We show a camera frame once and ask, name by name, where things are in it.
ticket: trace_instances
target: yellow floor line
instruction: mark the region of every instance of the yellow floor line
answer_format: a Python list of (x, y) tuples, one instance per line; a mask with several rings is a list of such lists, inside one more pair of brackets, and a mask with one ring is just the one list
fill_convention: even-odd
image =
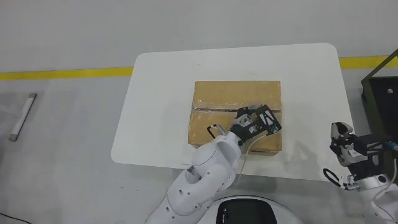
[[(375, 68), (387, 57), (346, 57), (340, 58), (341, 69)], [(398, 67), (398, 58), (392, 60), (386, 67)], [(94, 77), (129, 77), (133, 67), (122, 68), (89, 68), (74, 70), (7, 72), (0, 73), (0, 80), (51, 80)]]
[[(345, 57), (340, 58), (341, 69), (376, 68), (387, 57)], [(386, 68), (398, 67), (398, 58), (392, 59)]]
[(49, 80), (94, 77), (128, 77), (132, 67), (0, 73), (0, 80)]

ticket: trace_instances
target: cardboard box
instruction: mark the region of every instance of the cardboard box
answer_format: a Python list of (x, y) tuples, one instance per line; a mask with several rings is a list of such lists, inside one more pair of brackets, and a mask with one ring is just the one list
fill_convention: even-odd
[[(195, 147), (213, 140), (207, 127), (220, 124), (225, 130), (231, 127), (239, 108), (262, 103), (268, 105), (278, 121), (282, 122), (280, 82), (274, 81), (208, 81), (196, 82), (188, 132), (188, 143)], [(279, 152), (282, 150), (282, 133), (264, 137), (251, 148), (254, 152)]]

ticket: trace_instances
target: cable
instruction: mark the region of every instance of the cable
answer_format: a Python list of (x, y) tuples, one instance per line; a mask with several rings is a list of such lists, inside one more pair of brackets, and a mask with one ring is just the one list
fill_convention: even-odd
[(394, 223), (398, 223), (398, 222), (396, 222), (395, 220), (394, 220), (394, 217), (392, 217), (392, 215), (390, 215), (390, 213), (389, 212), (387, 212), (384, 208), (381, 208), (381, 207), (379, 207), (381, 210), (383, 210), (388, 216), (390, 216), (390, 218), (391, 218), (391, 220), (390, 219), (386, 219), (386, 218), (381, 218), (381, 217), (375, 217), (375, 218), (377, 218), (377, 219), (379, 219), (379, 220), (385, 220), (385, 221), (387, 221), (387, 222), (394, 222)]
[(216, 137), (214, 136), (214, 134), (211, 132), (211, 126), (207, 127), (207, 131), (209, 132), (210, 136), (215, 139)]
[(381, 218), (381, 217), (373, 217), (373, 216), (367, 216), (367, 217), (369, 217), (369, 218), (372, 218), (372, 219), (377, 219), (377, 220), (384, 220), (384, 221), (386, 221), (386, 222), (392, 222), (392, 223), (398, 223), (398, 222), (396, 222), (395, 220), (394, 220), (394, 218), (390, 215), (390, 214), (388, 214), (391, 218), (392, 218), (392, 220), (390, 220), (390, 219), (386, 219), (386, 218)]
[[(369, 205), (370, 205), (381, 193), (383, 193), (384, 191), (387, 191), (387, 189), (388, 189), (388, 188), (394, 183), (394, 181), (396, 180), (396, 177), (397, 177), (397, 159), (394, 159), (394, 176), (392, 177), (392, 180), (390, 181), (390, 183), (389, 183), (389, 185), (388, 185), (387, 187), (385, 187), (384, 189), (381, 189), (376, 195), (374, 195), (374, 197), (373, 197), (370, 201), (367, 202), (367, 204), (365, 205), (365, 208), (364, 208), (365, 211), (366, 211), (366, 209), (369, 207)], [(388, 219), (385, 219), (385, 218), (378, 218), (378, 219), (397, 223), (397, 222), (394, 221), (394, 220), (388, 220)]]
[(243, 160), (243, 164), (242, 164), (241, 171), (240, 171), (240, 173), (239, 173), (238, 181), (236, 182), (236, 185), (233, 187), (232, 190), (236, 189), (236, 187), (239, 185), (239, 182), (240, 182), (241, 176), (242, 176), (242, 171), (243, 171), (244, 165), (245, 165), (245, 163), (246, 163), (246, 159), (248, 158), (248, 154), (249, 154), (250, 148), (251, 148), (258, 140), (262, 139), (262, 138), (265, 137), (265, 136), (267, 136), (267, 135), (262, 135), (261, 137), (257, 138), (257, 139), (254, 140), (254, 141), (250, 144), (250, 146), (248, 147), (248, 150), (246, 151), (246, 153), (245, 153), (245, 155), (244, 155), (244, 160)]
[(330, 169), (327, 169), (327, 168), (323, 168), (322, 172), (323, 172), (323, 175), (324, 175), (332, 184), (336, 185), (336, 186), (339, 187), (339, 188), (341, 187), (341, 185), (336, 181), (336, 180), (338, 180), (338, 177), (337, 177), (337, 175), (336, 175), (333, 171), (331, 171)]
[(2, 216), (4, 216), (4, 217), (7, 217), (7, 218), (10, 218), (10, 219), (19, 220), (20, 222), (25, 222), (25, 223), (27, 223), (27, 224), (31, 224), (30, 222), (27, 222), (27, 221), (25, 221), (25, 220), (21, 220), (21, 219), (15, 218), (15, 217), (11, 217), (11, 216), (5, 215), (5, 214), (3, 214), (3, 213), (0, 213), (0, 215), (2, 215)]

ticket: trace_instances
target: white table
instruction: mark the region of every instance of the white table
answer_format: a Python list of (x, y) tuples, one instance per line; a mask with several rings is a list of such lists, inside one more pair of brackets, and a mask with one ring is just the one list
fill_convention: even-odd
[(281, 81), (282, 151), (273, 157), (250, 155), (243, 174), (327, 180), (322, 174), (327, 167), (348, 175), (329, 150), (330, 124), (352, 124), (337, 52), (330, 44), (140, 55), (116, 131), (113, 161), (187, 168), (195, 152), (187, 137), (198, 80)]

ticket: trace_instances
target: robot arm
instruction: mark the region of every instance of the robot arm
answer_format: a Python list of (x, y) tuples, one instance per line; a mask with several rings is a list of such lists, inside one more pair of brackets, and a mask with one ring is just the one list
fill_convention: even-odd
[(210, 208), (216, 194), (234, 182), (234, 167), (242, 154), (245, 142), (266, 132), (281, 130), (278, 120), (268, 106), (241, 108), (229, 131), (219, 125), (221, 135), (199, 147), (192, 158), (192, 166), (183, 170), (167, 190), (160, 205), (146, 220), (147, 224), (195, 224)]
[(345, 190), (356, 190), (365, 203), (362, 216), (370, 223), (398, 223), (398, 186), (393, 184), (397, 167), (394, 159), (394, 178), (383, 174), (384, 154), (396, 155), (398, 145), (391, 137), (369, 134), (356, 136), (353, 128), (343, 122), (331, 125), (330, 149), (339, 163), (351, 172), (346, 182), (329, 169), (324, 175), (336, 186)]

